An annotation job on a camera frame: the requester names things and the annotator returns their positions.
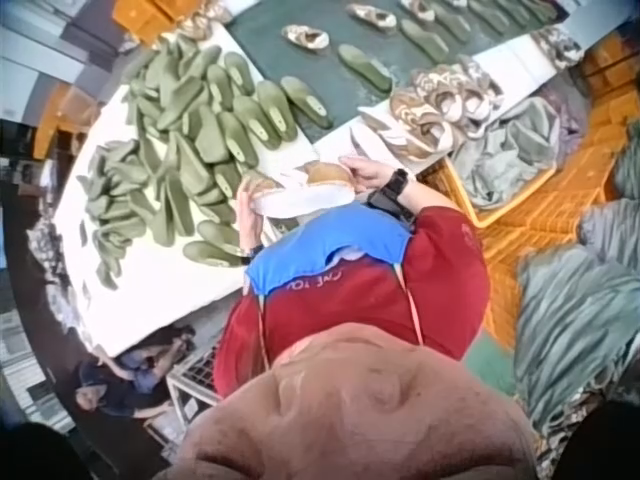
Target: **yellow crate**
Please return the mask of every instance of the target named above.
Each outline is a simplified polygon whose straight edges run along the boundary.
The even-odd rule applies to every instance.
[[[467,194],[460,177],[448,158],[444,158],[435,165],[429,167],[419,181],[449,197],[469,217],[478,228],[486,228],[496,222],[511,209],[524,202],[530,195],[539,189],[555,173],[556,168],[544,170],[531,179],[511,201],[502,207],[493,210],[476,209]]]

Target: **gray cloth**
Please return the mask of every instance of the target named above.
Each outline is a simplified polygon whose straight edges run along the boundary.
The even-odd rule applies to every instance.
[[[640,120],[627,129],[629,143],[614,167],[614,183],[620,196],[640,200]]]
[[[640,201],[618,200],[590,208],[580,222],[580,243],[601,261],[640,274]]]
[[[589,129],[591,101],[584,97],[568,71],[564,71],[545,83],[536,96],[544,98],[560,117],[558,168],[573,152],[580,148]]]
[[[559,148],[558,114],[539,97],[508,111],[476,141],[468,140],[453,158],[471,202],[481,209],[509,203],[541,170],[553,167]]]
[[[548,421],[640,331],[640,276],[581,245],[525,257],[514,357],[534,427]]]

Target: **black smartwatch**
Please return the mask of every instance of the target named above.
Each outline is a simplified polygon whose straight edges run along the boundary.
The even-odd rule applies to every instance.
[[[256,258],[256,255],[258,255],[262,250],[264,250],[264,245],[258,245],[257,247],[253,247],[251,250],[249,250],[247,252],[247,255],[245,255],[244,257],[240,257],[242,266],[246,267],[247,265],[249,265],[251,263],[251,260]]]
[[[409,183],[409,175],[406,170],[396,170],[384,187],[380,190],[374,190],[369,195],[366,204],[371,208],[388,213],[411,230],[415,216],[398,202],[398,197],[407,183]]]
[[[406,170],[399,168],[393,172],[391,179],[380,189],[380,191],[389,200],[397,202],[398,197],[407,186],[407,183],[409,183],[409,174]]]

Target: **workbench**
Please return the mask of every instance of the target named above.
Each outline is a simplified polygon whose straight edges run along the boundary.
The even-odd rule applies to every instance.
[[[244,13],[237,19],[237,26],[232,27],[231,32],[241,29],[245,15],[249,16],[254,9],[258,11],[263,6],[259,4]],[[597,27],[599,30],[592,31],[588,44],[581,44],[581,46],[590,47],[623,20],[618,16],[599,23]],[[571,17],[565,23],[572,23]],[[580,26],[573,21],[572,28],[580,28]],[[238,32],[238,36],[240,43],[243,41],[246,43],[246,37],[243,37],[241,32]],[[220,25],[214,29],[210,42],[222,46],[223,50],[242,50],[227,30]],[[291,47],[283,43],[281,48],[286,51]],[[406,42],[406,48],[414,47]],[[249,50],[246,53],[256,64],[252,66],[254,79],[262,78],[260,71],[266,70],[268,77],[279,80],[272,77],[268,72],[269,69],[263,68],[260,61],[256,61],[255,51]],[[476,53],[474,58],[504,90],[505,101],[500,111],[495,112],[496,118],[531,95],[557,73],[529,35],[516,36],[507,42]],[[317,90],[322,90],[322,82],[307,81]],[[121,102],[121,99],[126,93],[126,88],[121,87],[102,109],[100,117],[89,132],[54,219],[63,237],[67,269],[71,283],[77,292],[78,308],[84,321],[81,336],[88,344],[102,345],[111,356],[135,345],[155,330],[238,290],[244,278],[243,268],[213,268],[185,259],[182,255],[182,246],[189,241],[188,239],[179,239],[173,248],[165,249],[157,246],[151,239],[151,235],[147,233],[129,248],[126,259],[122,262],[123,275],[118,279],[118,290],[107,290],[99,283],[95,275],[99,262],[98,254],[91,243],[84,248],[80,243],[78,229],[84,217],[86,199],[75,177],[86,174],[90,157],[98,145],[110,140],[127,140],[135,137],[133,127],[125,125],[126,105]],[[342,103],[343,100],[348,105],[353,101],[352,96],[348,100],[345,97],[339,100],[325,100],[328,100],[331,111],[334,104]],[[368,98],[364,103],[371,104],[373,100],[376,99]],[[375,103],[377,103],[375,108],[388,111],[387,101],[377,99]],[[260,170],[269,175],[310,160],[336,161],[341,155],[353,153],[349,126],[352,122],[360,121],[352,118],[354,115],[355,111],[348,116],[338,108],[334,117],[335,128],[325,135],[320,135],[313,129],[307,131],[305,125],[302,125],[307,135],[300,132],[295,143],[288,144],[276,152],[268,152],[254,142],[261,158]],[[312,144],[309,137],[317,141]],[[407,166],[412,171],[419,172],[428,165]],[[203,219],[197,210],[194,209],[193,213],[196,223]]]

